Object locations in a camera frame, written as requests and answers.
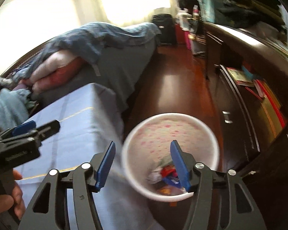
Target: drawer handle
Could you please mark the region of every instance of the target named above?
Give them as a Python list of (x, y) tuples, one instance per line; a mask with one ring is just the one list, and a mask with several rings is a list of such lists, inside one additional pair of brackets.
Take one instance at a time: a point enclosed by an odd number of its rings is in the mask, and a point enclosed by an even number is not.
[(230, 112), (223, 111), (223, 115), (224, 115), (224, 118), (225, 118), (225, 123), (233, 123), (231, 120), (229, 120)]

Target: metal screw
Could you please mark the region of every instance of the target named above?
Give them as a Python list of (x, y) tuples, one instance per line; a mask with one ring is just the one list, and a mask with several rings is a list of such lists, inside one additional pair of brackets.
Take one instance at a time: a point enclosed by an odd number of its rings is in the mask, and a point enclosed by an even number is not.
[(205, 165), (202, 163), (197, 163), (197, 164), (195, 164), (195, 167), (201, 170), (205, 167)]
[(56, 175), (57, 172), (58, 172), (57, 170), (50, 170), (50, 171), (49, 171), (49, 174), (50, 174), (50, 175)]
[(234, 175), (236, 175), (237, 173), (236, 173), (234, 170), (229, 170), (229, 171), (228, 171), (228, 174), (234, 176)]
[(91, 164), (84, 163), (84, 164), (81, 165), (81, 168), (83, 168), (84, 170), (87, 170), (90, 166), (91, 166)]

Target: pillow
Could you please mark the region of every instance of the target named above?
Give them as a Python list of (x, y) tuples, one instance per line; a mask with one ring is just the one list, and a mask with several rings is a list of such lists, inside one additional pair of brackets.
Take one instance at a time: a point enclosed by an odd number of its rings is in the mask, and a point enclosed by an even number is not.
[(86, 63), (84, 59), (76, 57), (66, 67), (58, 68), (50, 75), (36, 81), (32, 87), (33, 92), (38, 94), (67, 83), (79, 72), (84, 63)]
[(30, 82), (34, 84), (39, 79), (53, 73), (58, 68), (66, 67), (75, 58), (77, 58), (77, 56), (69, 50), (60, 50), (53, 53), (31, 74)]
[(32, 86), (32, 82), (30, 81), (30, 79), (22, 79), (18, 82), (18, 85), (21, 85), (21, 84), (24, 84), (24, 85), (27, 85), (27, 86)]

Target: drawer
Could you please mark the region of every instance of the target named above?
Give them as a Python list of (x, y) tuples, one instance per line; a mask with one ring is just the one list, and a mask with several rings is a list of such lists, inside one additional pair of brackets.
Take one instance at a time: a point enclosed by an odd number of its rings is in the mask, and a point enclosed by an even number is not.
[(215, 98), (223, 132), (223, 169), (240, 170), (255, 158), (258, 151), (254, 151), (243, 105), (223, 69), (218, 74)]

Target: human hand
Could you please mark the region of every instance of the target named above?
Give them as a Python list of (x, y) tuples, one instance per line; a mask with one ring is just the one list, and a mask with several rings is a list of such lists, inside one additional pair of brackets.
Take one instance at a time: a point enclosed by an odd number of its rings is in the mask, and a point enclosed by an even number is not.
[[(15, 180), (21, 180), (22, 175), (17, 171), (13, 170)], [(12, 195), (0, 195), (0, 214), (9, 210), (15, 204), (15, 214), (21, 220), (25, 213), (25, 203), (22, 199), (22, 190), (19, 185), (15, 182), (15, 187), (12, 191)]]

